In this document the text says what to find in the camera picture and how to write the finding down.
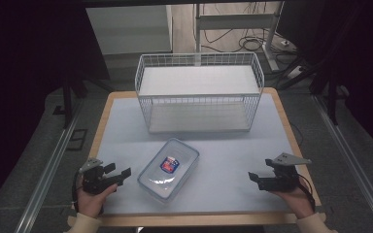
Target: clear plastic container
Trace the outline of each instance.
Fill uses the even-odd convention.
[[[138,177],[138,183],[163,203],[171,201],[199,158],[198,150],[170,139]]]

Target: cable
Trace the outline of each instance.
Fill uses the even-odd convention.
[[[78,180],[79,174],[80,174],[79,172],[75,173],[74,180],[72,183],[72,203],[74,204],[74,208],[76,212],[80,210],[78,206],[78,193],[77,193],[78,189],[81,188],[81,187],[77,188],[77,180]]]
[[[208,40],[208,37],[207,37],[207,30],[204,30],[204,35],[205,35],[205,39],[207,39],[207,42],[212,44],[214,43],[215,41],[219,40],[220,38],[224,37],[226,34],[228,34],[229,32],[231,32],[232,30],[234,29],[229,29],[227,32],[223,33],[221,36],[219,36],[217,39],[215,39],[214,41],[210,41]]]
[[[250,3],[248,3],[248,6],[244,9],[244,12],[248,9],[248,14],[250,13],[250,9],[251,9],[251,2]]]
[[[220,14],[220,10],[218,10],[217,3],[214,4],[215,10],[217,10],[218,14]]]
[[[210,50],[215,50],[215,51],[218,51],[218,52],[237,52],[239,50],[241,50],[242,48],[238,49],[238,50],[233,50],[233,51],[222,51],[222,50],[217,50],[215,48],[212,48],[212,47],[208,47],[208,46],[201,46],[203,48],[207,48],[207,49],[210,49]]]
[[[258,2],[255,2],[254,8],[253,8],[253,14],[255,13],[255,9],[256,9],[257,5],[259,6]]]
[[[309,185],[309,187],[310,187],[310,191],[309,191],[301,183],[298,184],[299,189],[301,189],[305,193],[305,195],[307,195],[308,201],[310,202],[311,208],[313,209],[313,212],[314,212],[315,209],[316,209],[316,202],[315,202],[315,199],[314,199],[314,196],[313,196],[313,188],[312,188],[310,182],[305,177],[303,177],[303,176],[301,176],[299,174],[298,174],[298,177],[301,177],[302,179],[304,179],[307,182],[307,184]]]
[[[301,147],[302,143],[304,142],[304,136],[302,135],[301,130],[299,130],[299,128],[296,127],[296,125],[293,124],[292,122],[289,122],[289,124],[291,126],[293,126],[296,129],[296,131],[298,132],[299,136],[301,136],[301,142],[298,144],[298,146]]]
[[[309,188],[309,192],[311,193],[311,195],[313,194],[313,187],[311,186],[311,183],[310,181],[308,181],[308,179],[306,179],[304,176],[298,174],[298,177],[302,178],[308,185],[308,188]]]
[[[256,43],[257,47],[255,49],[250,49],[247,47],[248,43]],[[262,43],[259,41],[259,39],[257,37],[251,37],[251,36],[246,36],[246,37],[241,38],[238,41],[238,44],[241,48],[244,48],[248,51],[256,51],[262,47]]]
[[[255,35],[256,33],[254,33],[254,30],[253,30],[253,36],[245,36],[245,38],[252,38],[252,39],[257,39],[259,40],[259,42],[261,44],[263,44],[264,42],[266,42],[265,38],[259,38]],[[273,53],[284,53],[284,54],[298,54],[298,52],[296,50],[293,50],[293,51],[290,51],[290,50],[281,50],[277,47],[275,47],[274,45],[271,45],[271,50],[273,51]]]

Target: dark background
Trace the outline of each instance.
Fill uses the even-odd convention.
[[[85,8],[0,1],[0,187],[39,123],[47,95],[64,79],[79,83],[80,72],[109,79]]]
[[[306,20],[288,20],[289,34],[298,38],[293,41],[312,63],[325,54],[338,33],[334,26],[348,11],[349,5],[336,2],[315,5],[320,17],[304,16],[315,18],[320,30],[303,23]],[[334,69],[338,84],[350,91],[346,104],[373,137],[373,1],[361,3],[364,11],[327,69]],[[299,13],[307,14],[312,8],[301,9]],[[289,34],[283,33],[291,40]],[[310,40],[322,42],[314,48]],[[0,186],[39,123],[46,96],[62,87],[65,79],[78,83],[79,71],[109,78],[85,8],[0,1]]]

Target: metal frame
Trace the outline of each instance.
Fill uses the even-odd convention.
[[[224,16],[202,16],[200,15],[199,4],[196,4],[195,12],[195,51],[201,52],[201,30],[220,30],[220,29],[246,29],[246,28],[269,28],[266,42],[262,49],[267,58],[271,70],[279,71],[277,62],[271,51],[271,43],[274,38],[275,30],[278,26],[281,10],[284,2],[280,2],[274,14],[262,15],[224,15]]]
[[[230,66],[230,65],[250,65],[254,72],[254,77],[259,88],[259,93],[244,94],[196,94],[196,95],[162,95],[147,96],[139,95],[144,70],[146,67],[192,67],[192,66]],[[166,112],[168,115],[177,113],[191,113],[193,111],[197,119],[205,116],[226,117],[245,115],[246,124],[244,128],[229,128],[226,131],[250,130],[254,115],[259,103],[259,99],[264,87],[264,77],[256,54],[253,52],[222,52],[222,53],[186,53],[186,54],[144,54],[141,56],[137,74],[135,77],[135,89],[138,100],[144,115],[147,127],[152,126],[153,106]],[[241,105],[242,111],[237,112],[232,105]],[[222,132],[223,129],[208,129],[211,132]]]
[[[315,95],[313,95],[312,98],[316,103],[318,110],[320,111],[322,119],[325,125],[327,126],[329,133],[331,134],[332,138],[337,144],[338,149],[341,151],[341,154],[344,156],[344,159],[348,167],[350,168],[353,177],[356,179],[356,183],[358,184],[362,194],[364,195],[371,210],[373,211],[373,185],[371,181],[365,175],[364,170],[362,169],[361,165],[356,159],[353,150],[350,148],[350,145],[344,138],[344,135],[342,134],[339,127],[336,124],[334,124],[332,120],[328,117],[326,113],[326,106],[323,100]]]
[[[38,184],[35,186],[31,198],[26,205],[25,211],[17,224],[17,228],[15,230],[16,233],[27,233],[32,230],[32,226],[35,223],[36,217],[38,216],[38,213],[51,186],[56,169],[60,163],[60,160],[62,159],[62,155],[65,152],[66,146],[68,145],[69,139],[78,121],[78,116],[80,114],[83,102],[83,100],[78,100],[76,103],[71,122],[69,123],[68,127],[63,130],[56,148],[54,149],[41,178],[38,180]]]

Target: white wire basket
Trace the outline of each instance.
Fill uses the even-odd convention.
[[[256,54],[144,54],[135,90],[150,133],[249,131],[264,87]]]

